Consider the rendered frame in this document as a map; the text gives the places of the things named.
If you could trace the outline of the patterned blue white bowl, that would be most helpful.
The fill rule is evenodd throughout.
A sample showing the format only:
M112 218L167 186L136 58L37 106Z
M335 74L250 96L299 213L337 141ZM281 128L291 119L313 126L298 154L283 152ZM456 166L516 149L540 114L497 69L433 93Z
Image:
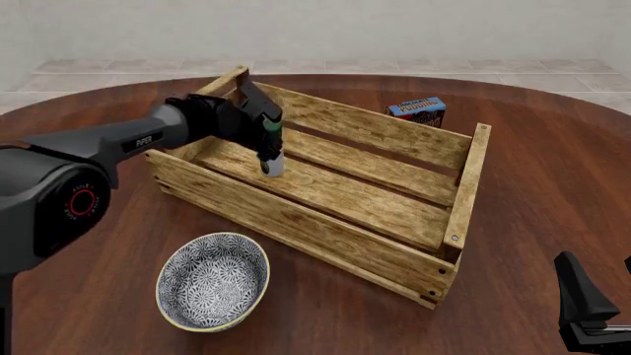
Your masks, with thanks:
M256 241L238 233L212 233L169 257L158 276L155 298L173 326L216 333L244 321L269 281L270 262Z

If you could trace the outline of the chocolate pudding box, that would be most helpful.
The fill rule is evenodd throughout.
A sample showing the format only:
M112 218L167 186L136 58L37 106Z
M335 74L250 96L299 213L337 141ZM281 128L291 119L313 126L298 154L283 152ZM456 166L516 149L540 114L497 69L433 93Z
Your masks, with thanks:
M447 106L438 97L412 100L386 107L386 114L402 120L440 128Z

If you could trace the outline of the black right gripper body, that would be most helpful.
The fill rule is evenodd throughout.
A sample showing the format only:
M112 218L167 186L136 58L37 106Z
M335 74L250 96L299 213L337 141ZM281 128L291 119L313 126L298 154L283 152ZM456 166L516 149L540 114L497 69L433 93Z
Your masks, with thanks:
M631 354L631 325L604 321L568 323L559 328L567 351L585 354Z

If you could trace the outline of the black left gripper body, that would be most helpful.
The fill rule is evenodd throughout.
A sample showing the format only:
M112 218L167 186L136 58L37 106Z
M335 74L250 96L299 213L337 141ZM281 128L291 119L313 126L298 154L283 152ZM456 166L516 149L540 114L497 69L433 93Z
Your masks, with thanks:
M239 103L241 111L253 118L267 118L273 123L279 123L282 120L282 108L267 97L250 79L242 81L238 85L238 91L243 97Z

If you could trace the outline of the white salad dressing bottle green cap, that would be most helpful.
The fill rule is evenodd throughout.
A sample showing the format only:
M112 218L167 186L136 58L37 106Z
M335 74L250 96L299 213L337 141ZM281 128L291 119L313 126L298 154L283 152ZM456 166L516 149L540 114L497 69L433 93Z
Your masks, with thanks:
M282 126L282 123L281 121L279 123L273 123L267 118L264 118L262 121L262 125L263 125L263 129L267 130L270 141L272 143L272 156L268 162L270 173L265 174L265 175L267 177L272 177L272 178L281 177L284 172L284 162L285 162L285 157L283 153L283 144L282 144L282 152L278 156L275 156L273 152L273 131L277 129L279 126Z

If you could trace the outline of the wooden slat tray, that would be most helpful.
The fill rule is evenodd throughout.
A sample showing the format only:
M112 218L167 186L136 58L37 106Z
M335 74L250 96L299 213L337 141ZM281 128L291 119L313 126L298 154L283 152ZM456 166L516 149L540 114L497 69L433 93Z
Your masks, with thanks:
M281 177L205 138L147 160L166 193L423 307L456 278L491 128L461 135L258 84L283 110Z

